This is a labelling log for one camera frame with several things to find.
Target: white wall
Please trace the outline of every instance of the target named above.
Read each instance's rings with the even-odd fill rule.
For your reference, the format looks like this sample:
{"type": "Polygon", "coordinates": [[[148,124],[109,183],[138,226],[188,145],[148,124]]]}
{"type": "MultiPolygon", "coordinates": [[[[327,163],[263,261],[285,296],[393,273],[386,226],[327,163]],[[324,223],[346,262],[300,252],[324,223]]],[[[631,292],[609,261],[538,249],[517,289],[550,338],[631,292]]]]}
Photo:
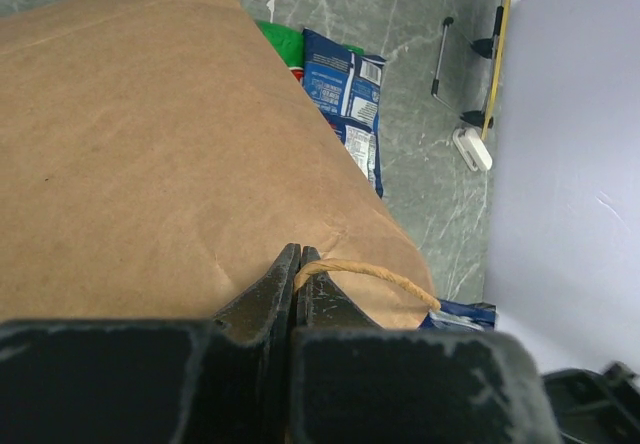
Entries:
{"type": "Polygon", "coordinates": [[[543,372],[640,371],[640,0],[509,23],[485,300],[543,372]]]}

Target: floor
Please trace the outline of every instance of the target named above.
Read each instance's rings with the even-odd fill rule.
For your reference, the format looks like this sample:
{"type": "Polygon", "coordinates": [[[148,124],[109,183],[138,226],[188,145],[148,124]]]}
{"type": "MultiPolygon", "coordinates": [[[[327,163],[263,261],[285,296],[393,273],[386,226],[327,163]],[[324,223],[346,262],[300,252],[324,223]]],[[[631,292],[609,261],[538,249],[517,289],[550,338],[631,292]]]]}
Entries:
{"type": "MultiPolygon", "coordinates": [[[[0,15],[53,1],[0,0],[0,15]]],[[[456,114],[429,92],[441,23],[452,16],[440,94],[460,111],[480,107],[489,66],[463,36],[489,37],[500,0],[240,1],[257,19],[307,26],[388,59],[380,107],[384,200],[429,262],[439,297],[481,300],[492,175],[468,170],[450,139],[456,114]]]]}

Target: metal stand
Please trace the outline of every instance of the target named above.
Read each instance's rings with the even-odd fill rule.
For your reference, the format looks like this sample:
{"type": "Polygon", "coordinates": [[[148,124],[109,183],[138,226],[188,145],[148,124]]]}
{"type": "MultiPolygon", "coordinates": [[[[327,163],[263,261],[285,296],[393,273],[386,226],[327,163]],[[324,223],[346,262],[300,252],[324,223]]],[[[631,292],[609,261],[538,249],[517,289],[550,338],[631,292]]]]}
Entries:
{"type": "MultiPolygon", "coordinates": [[[[500,25],[497,20],[498,20],[498,13],[496,13],[496,23],[497,23],[497,28],[499,29],[500,25]]],[[[449,31],[449,27],[453,24],[453,22],[454,20],[452,17],[447,17],[444,21],[442,21],[442,41],[440,43],[440,52],[438,54],[438,64],[436,65],[435,76],[433,78],[433,82],[431,83],[431,95],[438,102],[444,105],[447,109],[458,114],[458,111],[456,111],[453,108],[453,106],[451,106],[448,102],[446,102],[444,99],[442,99],[438,95],[438,90],[440,86],[440,69],[442,67],[442,58],[444,56],[445,44],[447,41],[447,33],[449,31]]],[[[479,39],[474,42],[469,42],[471,49],[473,49],[474,52],[476,52],[479,56],[485,59],[491,59],[492,75],[493,75],[493,69],[495,66],[495,50],[497,50],[497,38],[498,36],[494,34],[494,37],[490,39],[479,39]]],[[[490,88],[487,89],[487,93],[484,98],[484,104],[482,105],[482,109],[465,111],[465,112],[459,113],[458,115],[461,121],[466,122],[467,124],[470,124],[472,126],[482,128],[484,124],[486,112],[487,112],[487,105],[489,102],[490,90],[491,90],[490,88]]],[[[492,127],[493,127],[493,117],[489,121],[489,128],[492,128],[492,127]]]]}

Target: black handle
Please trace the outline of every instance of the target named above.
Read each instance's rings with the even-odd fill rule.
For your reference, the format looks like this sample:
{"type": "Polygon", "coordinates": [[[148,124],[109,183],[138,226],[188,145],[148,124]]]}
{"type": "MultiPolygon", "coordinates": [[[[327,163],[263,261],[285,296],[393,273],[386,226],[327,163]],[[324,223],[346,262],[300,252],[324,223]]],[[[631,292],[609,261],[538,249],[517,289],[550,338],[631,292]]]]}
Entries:
{"type": "Polygon", "coordinates": [[[438,95],[438,86],[440,85],[440,79],[434,79],[433,82],[431,83],[431,95],[432,96],[437,96],[438,95]]]}
{"type": "Polygon", "coordinates": [[[493,35],[500,35],[500,28],[502,27],[502,14],[504,14],[504,7],[499,6],[496,9],[496,21],[493,23],[493,35]]]}

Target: white plastic clip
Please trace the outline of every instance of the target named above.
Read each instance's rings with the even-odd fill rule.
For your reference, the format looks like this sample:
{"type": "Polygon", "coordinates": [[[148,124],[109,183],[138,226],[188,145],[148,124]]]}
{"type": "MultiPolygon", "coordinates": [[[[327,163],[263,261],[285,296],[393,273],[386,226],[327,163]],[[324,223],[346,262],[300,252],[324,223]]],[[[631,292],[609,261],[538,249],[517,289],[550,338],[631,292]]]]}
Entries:
{"type": "Polygon", "coordinates": [[[491,169],[493,159],[474,128],[466,127],[453,131],[453,143],[462,154],[469,169],[472,171],[491,169]]]}

